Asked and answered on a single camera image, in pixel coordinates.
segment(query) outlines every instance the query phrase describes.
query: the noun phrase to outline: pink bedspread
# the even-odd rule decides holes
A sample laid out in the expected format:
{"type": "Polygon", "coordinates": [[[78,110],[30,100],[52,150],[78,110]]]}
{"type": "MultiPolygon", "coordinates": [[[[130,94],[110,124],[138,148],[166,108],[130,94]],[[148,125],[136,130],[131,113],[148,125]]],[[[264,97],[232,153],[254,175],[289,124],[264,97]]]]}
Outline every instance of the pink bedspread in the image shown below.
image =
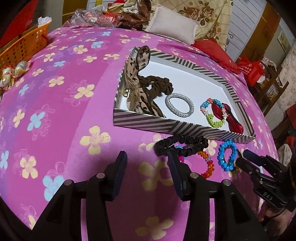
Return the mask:
{"type": "MultiPolygon", "coordinates": [[[[124,150],[128,166],[122,187],[117,199],[107,203],[114,240],[183,239],[189,203],[179,200],[169,168],[152,148],[167,135],[113,126],[118,80],[134,46],[148,45],[195,62],[229,81],[257,135],[238,149],[277,158],[270,130],[247,87],[197,49],[116,28],[62,28],[50,36],[54,42],[33,56],[32,68],[5,93],[0,107],[1,197],[30,228],[64,180],[88,180],[124,150]]],[[[210,180],[230,179],[257,212],[259,199],[248,175],[218,166],[220,144],[209,140],[207,152],[215,165],[210,180]]],[[[207,169],[200,156],[185,162],[198,173],[207,169]]],[[[209,240],[215,230],[212,201],[211,207],[209,240]]],[[[82,235],[87,240],[85,217],[82,235]]]]}

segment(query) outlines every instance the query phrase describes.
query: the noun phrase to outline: black scrunchie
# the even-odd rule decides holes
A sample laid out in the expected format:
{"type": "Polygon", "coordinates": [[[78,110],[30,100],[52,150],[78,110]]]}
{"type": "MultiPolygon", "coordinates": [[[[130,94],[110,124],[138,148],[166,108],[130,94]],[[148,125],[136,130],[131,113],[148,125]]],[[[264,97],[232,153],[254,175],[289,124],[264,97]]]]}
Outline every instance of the black scrunchie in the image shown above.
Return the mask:
{"type": "Polygon", "coordinates": [[[174,135],[166,139],[156,142],[154,151],[157,156],[166,156],[170,151],[176,151],[178,156],[190,156],[203,151],[204,148],[209,146],[208,140],[204,137],[187,137],[181,135],[174,135]],[[182,149],[176,148],[174,143],[193,145],[192,148],[182,149]]]}

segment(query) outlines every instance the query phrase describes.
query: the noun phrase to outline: colorful beaded bracelet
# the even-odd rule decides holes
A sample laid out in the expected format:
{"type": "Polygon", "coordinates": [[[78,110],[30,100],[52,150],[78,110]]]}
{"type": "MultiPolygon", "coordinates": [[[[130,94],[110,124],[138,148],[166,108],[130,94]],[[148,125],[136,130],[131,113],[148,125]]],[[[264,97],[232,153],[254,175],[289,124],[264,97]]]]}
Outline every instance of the colorful beaded bracelet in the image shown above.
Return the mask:
{"type": "Polygon", "coordinates": [[[211,125],[211,127],[214,128],[220,128],[222,127],[222,125],[225,123],[225,120],[227,118],[227,113],[226,110],[224,108],[224,105],[217,99],[211,99],[208,98],[207,101],[203,102],[200,106],[200,111],[206,116],[208,123],[211,125]],[[221,112],[222,112],[222,116],[223,116],[223,120],[220,121],[213,121],[214,115],[210,114],[206,108],[209,106],[209,104],[215,103],[216,105],[218,105],[221,108],[221,112]]]}
{"type": "Polygon", "coordinates": [[[198,154],[205,159],[205,161],[207,162],[207,171],[203,174],[201,174],[205,179],[209,178],[213,172],[215,171],[214,169],[214,164],[213,161],[211,160],[211,157],[209,156],[208,153],[206,153],[205,151],[199,151],[198,154]]]}
{"type": "Polygon", "coordinates": [[[226,142],[222,143],[220,145],[220,147],[219,147],[219,152],[218,152],[218,164],[219,164],[219,166],[221,166],[222,169],[224,169],[225,172],[232,171],[234,169],[234,161],[235,161],[236,155],[237,155],[237,147],[236,147],[234,142],[226,141],[226,142]],[[231,153],[230,158],[229,158],[228,163],[227,163],[225,161],[224,154],[225,154],[225,150],[228,147],[231,148],[232,153],[231,153]]]}

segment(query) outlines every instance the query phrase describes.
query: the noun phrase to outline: orange basket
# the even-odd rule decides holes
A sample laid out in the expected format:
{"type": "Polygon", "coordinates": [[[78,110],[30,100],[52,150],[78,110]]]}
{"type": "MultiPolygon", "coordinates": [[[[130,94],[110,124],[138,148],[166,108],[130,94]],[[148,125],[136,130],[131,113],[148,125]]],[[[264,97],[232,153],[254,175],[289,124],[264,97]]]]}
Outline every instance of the orange basket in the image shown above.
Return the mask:
{"type": "Polygon", "coordinates": [[[34,54],[47,45],[47,31],[50,23],[33,29],[0,54],[0,69],[12,64],[14,67],[21,61],[28,61],[34,54]]]}

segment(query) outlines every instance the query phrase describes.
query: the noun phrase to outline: brown scrunchie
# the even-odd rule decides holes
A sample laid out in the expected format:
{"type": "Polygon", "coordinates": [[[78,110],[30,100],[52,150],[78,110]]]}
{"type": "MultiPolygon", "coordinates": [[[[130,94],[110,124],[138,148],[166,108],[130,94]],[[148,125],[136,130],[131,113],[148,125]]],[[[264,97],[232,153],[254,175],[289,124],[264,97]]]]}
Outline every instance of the brown scrunchie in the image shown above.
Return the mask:
{"type": "Polygon", "coordinates": [[[138,78],[140,86],[151,97],[151,99],[155,99],[157,96],[160,96],[161,93],[170,95],[174,90],[173,84],[170,83],[168,78],[160,78],[152,75],[147,77],[138,75],[138,78]]]}

